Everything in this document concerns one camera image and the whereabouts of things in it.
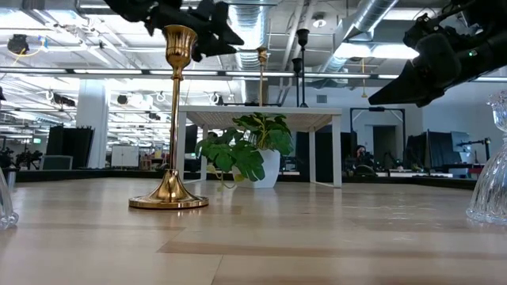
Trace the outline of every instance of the metal duct pipe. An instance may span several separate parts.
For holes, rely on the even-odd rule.
[[[371,32],[396,3],[398,3],[398,0],[361,0],[356,13],[353,15],[352,27],[346,27],[348,31],[343,33],[344,38],[349,39],[363,32]],[[338,26],[339,29],[345,29],[344,26],[340,25]],[[331,55],[326,64],[323,64],[318,72],[338,72],[346,63],[347,58]],[[316,89],[322,89],[325,87],[343,86],[343,83],[334,82],[331,79],[323,79],[308,85]]]
[[[387,15],[398,0],[361,0],[357,7],[356,20],[353,26],[360,33],[372,31]]]
[[[245,41],[241,49],[255,50],[267,44],[268,35],[268,7],[265,6],[231,6],[229,18],[233,30]],[[258,71],[260,63],[257,52],[236,53],[236,63],[239,70]],[[243,100],[250,102],[258,99],[259,82],[245,81],[242,84]]]

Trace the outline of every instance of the brass candle holder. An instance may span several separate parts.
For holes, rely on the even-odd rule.
[[[150,194],[131,198],[130,207],[143,209],[183,209],[204,207],[208,198],[190,194],[183,186],[176,170],[177,129],[180,101],[181,72],[191,60],[192,48],[197,34],[181,25],[168,25],[164,28],[166,36],[166,60],[173,68],[173,106],[171,112],[169,170],[166,170],[160,185]]]
[[[259,81],[259,107],[264,105],[264,93],[262,87],[264,85],[264,69],[268,61],[268,49],[266,47],[258,47],[257,54],[259,63],[261,63],[261,80]]]

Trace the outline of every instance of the crystal glass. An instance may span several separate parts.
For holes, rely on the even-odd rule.
[[[482,170],[467,215],[480,222],[507,225],[507,91],[491,95],[488,105],[495,125],[504,132],[504,144]]]
[[[0,178],[0,230],[5,230],[17,224],[19,215],[13,211],[13,202],[3,171],[0,171]]]

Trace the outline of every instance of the light wood tabletop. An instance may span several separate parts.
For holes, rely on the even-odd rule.
[[[0,232],[5,285],[506,284],[507,229],[471,191],[404,184],[187,184],[210,206],[128,208],[157,179],[19,184]]]

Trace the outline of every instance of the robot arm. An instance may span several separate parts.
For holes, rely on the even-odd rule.
[[[167,25],[184,25],[197,33],[192,58],[199,62],[202,55],[234,54],[232,45],[243,40],[227,24],[229,5],[202,0],[196,9],[181,10],[182,0],[105,0],[111,10],[130,22],[143,21],[148,33]]]
[[[370,104],[422,107],[453,86],[507,65],[507,0],[452,0],[449,6],[435,18],[419,17],[406,32],[404,44],[419,56],[407,61],[398,78],[371,96]],[[456,14],[477,32],[460,35],[440,25]]]

